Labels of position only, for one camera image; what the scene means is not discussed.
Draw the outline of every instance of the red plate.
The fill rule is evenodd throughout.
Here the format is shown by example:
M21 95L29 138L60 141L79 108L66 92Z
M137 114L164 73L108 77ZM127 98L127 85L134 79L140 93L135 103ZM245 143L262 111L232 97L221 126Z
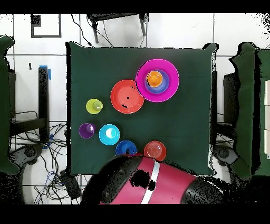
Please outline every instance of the red plate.
M166 148L163 143L159 141L149 142L144 147L144 156L155 158L158 161L162 161L166 157Z
M144 98L138 92L135 81L122 80L112 88L111 102L119 112L132 114L141 108Z

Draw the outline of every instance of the pink bowl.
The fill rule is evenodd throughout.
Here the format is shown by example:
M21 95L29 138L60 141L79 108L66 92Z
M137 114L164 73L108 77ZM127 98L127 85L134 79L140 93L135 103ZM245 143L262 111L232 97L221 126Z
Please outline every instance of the pink bowl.
M160 69L163 70L169 77L168 88L160 93L153 94L145 86L146 76L150 71ZM141 95L151 102L163 102L170 99L177 91L180 83L177 69L172 63L164 59L152 59L143 64L136 75L136 85Z

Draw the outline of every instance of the purple cup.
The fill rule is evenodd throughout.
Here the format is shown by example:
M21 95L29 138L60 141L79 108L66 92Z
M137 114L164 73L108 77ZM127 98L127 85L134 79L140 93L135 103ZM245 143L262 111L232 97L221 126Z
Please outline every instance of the purple cup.
M91 123L84 123L79 127L79 134L82 138L91 138L95 132L95 126Z

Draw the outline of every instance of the black chair leg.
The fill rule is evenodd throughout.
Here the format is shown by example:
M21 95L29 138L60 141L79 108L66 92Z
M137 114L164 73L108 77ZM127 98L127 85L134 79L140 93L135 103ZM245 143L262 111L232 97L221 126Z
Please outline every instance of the black chair leg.
M98 29L98 22L91 20L92 22L92 26L93 26L93 31L94 31L94 36L95 36L95 43L99 43L99 39L98 39L98 33L97 33L97 29Z
M146 35L146 29L144 28L144 24L143 24L143 14L139 14L139 19L140 19L140 23L141 23L141 30L142 30L142 35L145 36Z

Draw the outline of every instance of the chair wheel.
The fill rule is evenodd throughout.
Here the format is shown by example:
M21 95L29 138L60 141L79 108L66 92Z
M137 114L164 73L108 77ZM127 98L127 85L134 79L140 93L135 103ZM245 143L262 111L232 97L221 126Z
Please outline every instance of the chair wheel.
M226 166L226 165L227 165L225 162L223 162L223 161L221 161L221 160L218 161L218 164L219 164L220 166Z
M37 158L33 159L32 161L28 162L29 165L34 165L37 162Z

